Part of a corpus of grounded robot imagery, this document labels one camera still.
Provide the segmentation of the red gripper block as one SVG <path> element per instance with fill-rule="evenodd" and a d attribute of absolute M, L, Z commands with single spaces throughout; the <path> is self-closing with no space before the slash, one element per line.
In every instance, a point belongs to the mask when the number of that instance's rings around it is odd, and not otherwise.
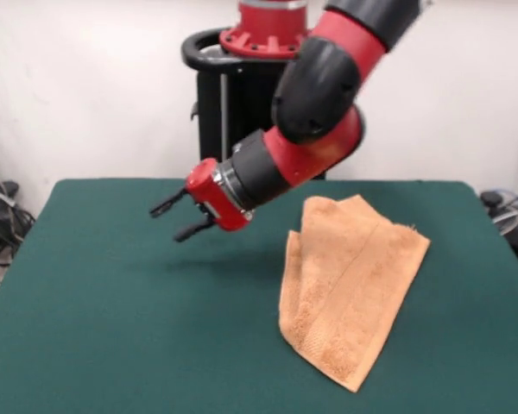
<path fill-rule="evenodd" d="M 212 216 L 181 229 L 173 237 L 175 242 L 185 242 L 201 231 L 210 229 L 215 223 L 225 231 L 237 231 L 246 227 L 253 218 L 251 211 L 245 210 L 231 193 L 228 181 L 221 173 L 220 164 L 213 158 L 202 160 L 186 178 L 182 187 L 173 196 L 153 207 L 149 214 L 159 217 L 169 211 L 187 193 L 194 202 L 205 207 Z"/>

